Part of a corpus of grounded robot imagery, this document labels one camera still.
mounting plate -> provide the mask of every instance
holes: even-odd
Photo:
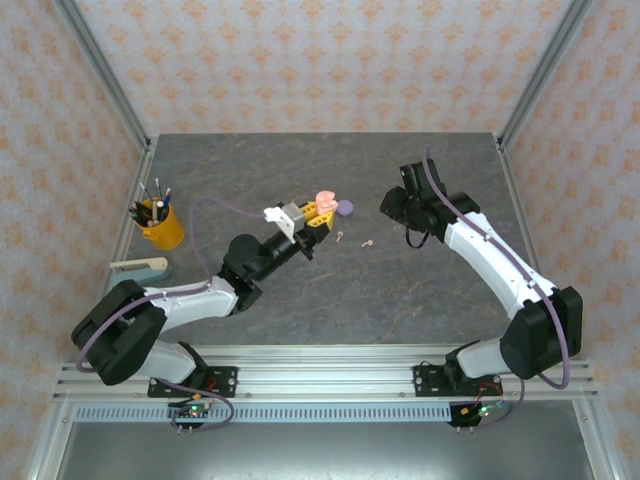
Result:
[[[502,381],[497,375],[469,379],[456,391],[444,374],[444,366],[416,365],[413,367],[413,386],[416,397],[477,397],[480,394],[481,384],[484,384],[485,388],[483,397],[501,396],[500,390],[492,386],[498,385],[502,389]]]
[[[226,398],[234,398],[236,396],[236,386],[238,385],[237,367],[207,367],[204,378],[206,379],[205,384],[197,387],[198,390],[217,393]],[[189,394],[182,390],[168,387],[152,378],[149,380],[147,396],[149,398],[186,398],[189,397]]]

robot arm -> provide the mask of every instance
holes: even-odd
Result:
[[[460,254],[489,285],[500,300],[511,323],[501,338],[473,342],[451,352],[439,375],[454,392],[462,394],[465,384],[486,375],[514,373],[529,379],[561,361],[560,340],[553,327],[550,312],[539,292],[553,304],[560,318],[569,356],[580,351],[582,299],[571,287],[559,290],[552,282],[535,272],[491,228],[478,205],[464,193],[447,195],[433,160],[427,165],[440,192],[466,219],[487,233],[484,237],[459,219],[431,188],[422,163],[400,168],[405,188],[395,187],[385,196],[380,210],[410,230],[434,235]],[[491,237],[506,249],[519,269],[489,241]]]
[[[160,333],[203,318],[247,310],[262,294],[256,282],[267,278],[298,252],[311,260],[313,247],[324,240],[333,225],[333,213],[317,215],[313,202],[301,207],[289,204],[266,209],[265,219],[275,222],[280,231],[264,243],[247,234],[234,238],[221,270],[211,279],[146,289],[133,280],[125,280],[111,289],[71,335],[82,350],[123,306],[140,303],[95,338],[86,352],[87,361],[106,385],[116,385],[138,374],[201,388],[201,367],[206,370],[202,359],[184,342],[158,341]]]

yellow pencil cup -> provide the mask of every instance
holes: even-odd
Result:
[[[151,209],[151,200],[147,199],[142,202],[143,205]],[[142,236],[151,241],[151,244],[158,250],[171,250],[176,248],[184,240],[184,227],[178,220],[173,205],[169,205],[169,214],[159,225],[153,227],[140,227]]]

patterned wallpaper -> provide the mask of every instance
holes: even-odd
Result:
[[[139,152],[51,0],[0,2],[0,478],[22,479]]]
[[[79,0],[149,135],[500,131],[570,0]]]
[[[586,302],[617,445],[640,478],[640,8],[595,0],[509,151],[545,274]]]

marker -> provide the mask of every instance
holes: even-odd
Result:
[[[149,191],[147,190],[147,187],[144,186],[144,183],[140,182],[140,187],[142,188],[142,190],[144,190],[144,193],[147,194],[147,197],[149,197],[149,200],[151,200],[153,202],[153,198],[149,194]]]
[[[160,180],[156,177],[156,188],[158,189],[158,199],[162,201],[162,190],[160,190]]]

